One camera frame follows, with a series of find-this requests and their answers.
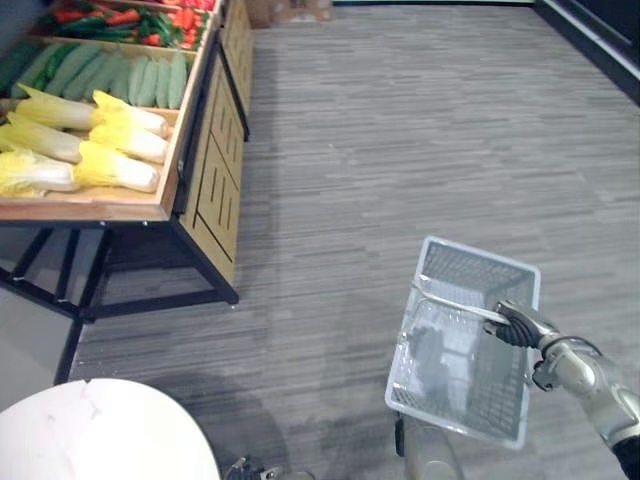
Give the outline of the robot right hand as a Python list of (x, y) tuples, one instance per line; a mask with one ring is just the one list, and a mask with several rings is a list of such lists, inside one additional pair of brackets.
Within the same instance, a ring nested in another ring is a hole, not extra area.
[(506, 324), (486, 319), (483, 330), (508, 345), (538, 349), (545, 337), (559, 333), (550, 320), (532, 307), (501, 300), (494, 311), (506, 319)]

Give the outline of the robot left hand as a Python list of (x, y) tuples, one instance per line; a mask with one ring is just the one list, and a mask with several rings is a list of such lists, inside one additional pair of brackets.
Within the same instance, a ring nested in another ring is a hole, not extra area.
[(281, 467), (254, 465), (249, 457), (240, 457), (222, 475), (223, 480), (276, 480), (283, 475)]

